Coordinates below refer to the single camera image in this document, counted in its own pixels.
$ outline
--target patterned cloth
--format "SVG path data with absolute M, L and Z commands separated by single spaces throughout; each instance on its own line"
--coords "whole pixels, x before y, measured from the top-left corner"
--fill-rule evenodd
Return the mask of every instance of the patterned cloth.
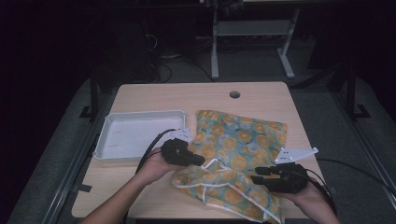
M 256 222 L 284 221 L 280 200 L 250 179 L 254 168 L 274 165 L 285 146 L 284 123 L 201 110 L 189 150 L 205 157 L 201 167 L 174 173 L 173 185 L 203 203 Z

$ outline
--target plastic tray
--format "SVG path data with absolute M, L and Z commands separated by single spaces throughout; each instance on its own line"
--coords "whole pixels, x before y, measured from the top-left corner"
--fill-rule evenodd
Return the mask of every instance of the plastic tray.
M 181 110 L 110 114 L 93 156 L 99 161 L 139 161 L 159 133 L 184 129 L 185 117 Z M 165 134 L 155 147 L 171 138 Z

